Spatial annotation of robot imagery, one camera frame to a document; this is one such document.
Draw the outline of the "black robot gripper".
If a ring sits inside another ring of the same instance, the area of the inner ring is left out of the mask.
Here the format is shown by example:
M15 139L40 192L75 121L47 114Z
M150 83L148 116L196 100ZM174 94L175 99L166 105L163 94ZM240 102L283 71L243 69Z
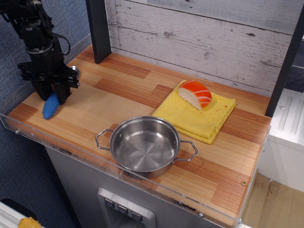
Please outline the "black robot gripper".
M64 57L54 48L26 49L31 61L17 65L25 80L31 80L34 89L43 101L54 91L62 105L70 96L70 87L78 88L78 72L64 63Z

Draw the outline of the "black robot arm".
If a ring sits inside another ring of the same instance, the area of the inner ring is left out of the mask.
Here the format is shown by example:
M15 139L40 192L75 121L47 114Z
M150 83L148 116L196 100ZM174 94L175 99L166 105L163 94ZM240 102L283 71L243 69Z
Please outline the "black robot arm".
M52 93L60 104L70 96L71 88L80 85L77 71L64 63L71 49L63 52L59 39L64 36L53 32L52 18L39 0L2 0L0 14L9 22L20 39L31 61L19 63L24 80L32 83L40 98L48 100Z

